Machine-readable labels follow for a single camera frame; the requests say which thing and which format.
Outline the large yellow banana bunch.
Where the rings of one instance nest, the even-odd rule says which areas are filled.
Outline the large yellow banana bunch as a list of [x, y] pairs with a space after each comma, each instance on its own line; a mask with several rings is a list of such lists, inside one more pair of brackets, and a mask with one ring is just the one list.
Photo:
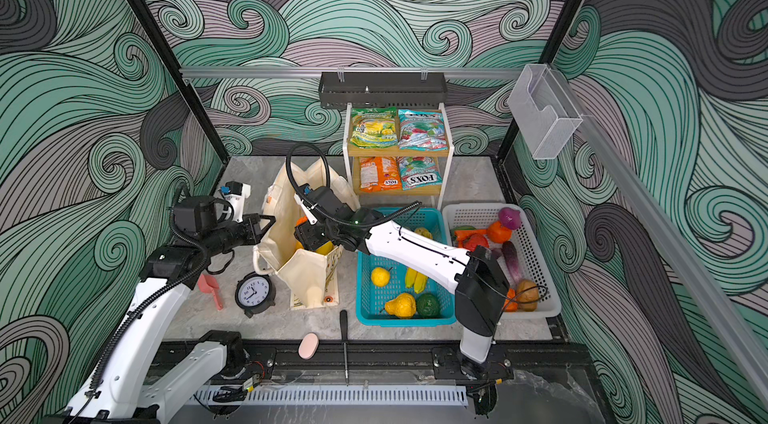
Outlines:
[[327, 256], [334, 250], [334, 248], [335, 248], [335, 245], [332, 242], [326, 242], [325, 244], [317, 248], [315, 250], [315, 253], [322, 256]]

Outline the cream canvas grocery bag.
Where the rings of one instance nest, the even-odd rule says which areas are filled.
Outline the cream canvas grocery bag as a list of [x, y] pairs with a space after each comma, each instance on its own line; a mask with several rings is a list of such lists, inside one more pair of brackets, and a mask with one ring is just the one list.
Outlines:
[[294, 229], [304, 215], [294, 195], [286, 170], [281, 169], [263, 200], [261, 214], [274, 216], [276, 223], [253, 249], [254, 271], [285, 283], [293, 310], [335, 306], [339, 303], [336, 268], [344, 248], [336, 246], [322, 256], [298, 247]]

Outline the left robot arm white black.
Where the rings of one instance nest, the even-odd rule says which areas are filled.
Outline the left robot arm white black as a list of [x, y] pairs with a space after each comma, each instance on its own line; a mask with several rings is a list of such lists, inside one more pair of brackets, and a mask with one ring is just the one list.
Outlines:
[[221, 193], [174, 196], [172, 243], [147, 259], [128, 311], [88, 379], [44, 422], [167, 423], [206, 381], [218, 374], [237, 378], [246, 369], [240, 334], [209, 331], [156, 383], [145, 383], [168, 327], [211, 259], [259, 244], [275, 223], [272, 216], [245, 213], [249, 185], [230, 181]]

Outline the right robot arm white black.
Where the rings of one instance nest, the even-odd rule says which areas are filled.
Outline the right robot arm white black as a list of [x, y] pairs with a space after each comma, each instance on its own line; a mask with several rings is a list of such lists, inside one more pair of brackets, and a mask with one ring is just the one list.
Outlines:
[[[317, 185], [301, 183], [294, 176], [293, 154], [302, 148], [320, 157], [323, 178]], [[454, 296], [455, 316], [463, 327], [460, 352], [477, 365], [487, 361], [509, 289], [509, 281], [490, 249], [482, 245], [473, 250], [451, 247], [397, 224], [397, 218], [420, 209], [418, 201], [389, 215], [366, 207], [352, 210], [331, 190], [327, 157], [313, 144], [291, 147], [285, 171], [307, 218], [295, 232], [306, 250], [330, 242], [348, 251], [398, 262], [426, 275]]]

